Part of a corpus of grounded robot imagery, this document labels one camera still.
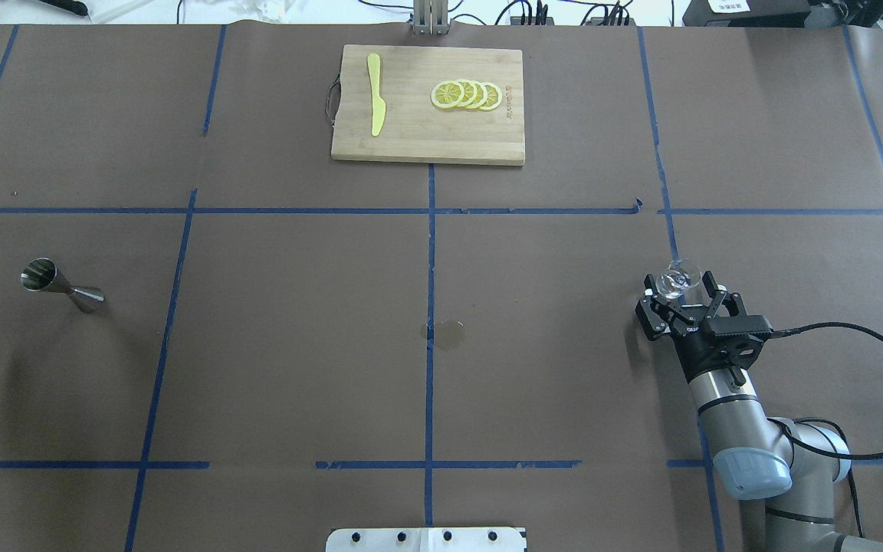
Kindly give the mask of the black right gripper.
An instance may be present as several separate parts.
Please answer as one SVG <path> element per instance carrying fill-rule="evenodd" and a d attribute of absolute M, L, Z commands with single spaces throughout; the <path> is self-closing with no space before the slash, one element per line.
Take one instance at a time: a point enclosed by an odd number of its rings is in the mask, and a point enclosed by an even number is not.
<path fill-rule="evenodd" d="M 768 336 L 717 339 L 701 334 L 700 325 L 705 318 L 745 314 L 743 298 L 719 284 L 714 272 L 702 273 L 701 285 L 708 302 L 693 305 L 691 325 L 694 327 L 688 328 L 686 305 L 675 298 L 662 296 L 652 274 L 645 276 L 644 293 L 635 304 L 635 318 L 648 341 L 672 337 L 686 382 L 691 383 L 705 373 L 725 370 L 731 383 L 746 384 L 749 381 L 747 371 L 760 355 Z"/>

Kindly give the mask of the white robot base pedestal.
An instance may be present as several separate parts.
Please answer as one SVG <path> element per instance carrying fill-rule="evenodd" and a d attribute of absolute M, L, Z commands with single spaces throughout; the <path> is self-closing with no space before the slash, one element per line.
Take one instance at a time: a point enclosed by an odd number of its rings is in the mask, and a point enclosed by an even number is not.
<path fill-rule="evenodd" d="M 380 527 L 340 528 L 326 551 L 527 551 L 524 528 Z"/>

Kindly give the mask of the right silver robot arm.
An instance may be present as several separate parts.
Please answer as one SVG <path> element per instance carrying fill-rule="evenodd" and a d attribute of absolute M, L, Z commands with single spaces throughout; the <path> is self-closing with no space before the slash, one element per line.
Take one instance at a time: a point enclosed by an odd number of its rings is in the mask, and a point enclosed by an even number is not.
<path fill-rule="evenodd" d="M 855 462 L 883 460 L 883 451 L 852 454 L 847 438 L 821 419 L 771 417 L 764 412 L 750 368 L 765 343 L 836 322 L 777 330 L 747 312 L 742 296 L 712 273 L 694 278 L 673 269 L 648 274 L 635 316 L 645 338 L 673 343 L 693 398 L 712 468 L 738 501 L 760 501 L 767 551 L 883 551 L 883 542 L 836 527 L 834 487 L 851 481 Z M 841 328 L 883 343 L 855 323 Z"/>

